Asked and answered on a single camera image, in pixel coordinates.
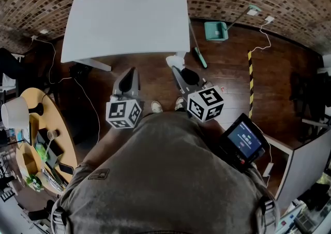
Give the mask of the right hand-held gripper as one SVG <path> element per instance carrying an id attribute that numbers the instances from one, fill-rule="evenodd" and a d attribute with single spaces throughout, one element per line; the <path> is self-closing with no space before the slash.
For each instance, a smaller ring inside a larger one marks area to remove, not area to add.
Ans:
<path id="1" fill-rule="evenodd" d="M 187 92 L 187 84 L 198 85 L 200 81 L 199 75 L 188 68 L 180 71 L 179 68 L 173 66 L 171 70 L 181 93 Z M 186 110 L 200 122 L 212 120 L 219 116 L 223 109 L 224 99 L 221 95 L 219 86 L 207 82 L 196 90 L 188 92 L 184 98 Z"/>

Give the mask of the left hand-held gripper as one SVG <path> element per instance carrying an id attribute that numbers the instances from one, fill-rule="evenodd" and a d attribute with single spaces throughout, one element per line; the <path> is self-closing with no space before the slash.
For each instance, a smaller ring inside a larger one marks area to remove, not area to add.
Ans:
<path id="1" fill-rule="evenodd" d="M 106 121 L 113 128 L 132 129 L 137 126 L 143 112 L 139 90 L 140 77 L 135 67 L 127 69 L 116 79 L 110 101 L 106 103 Z"/>

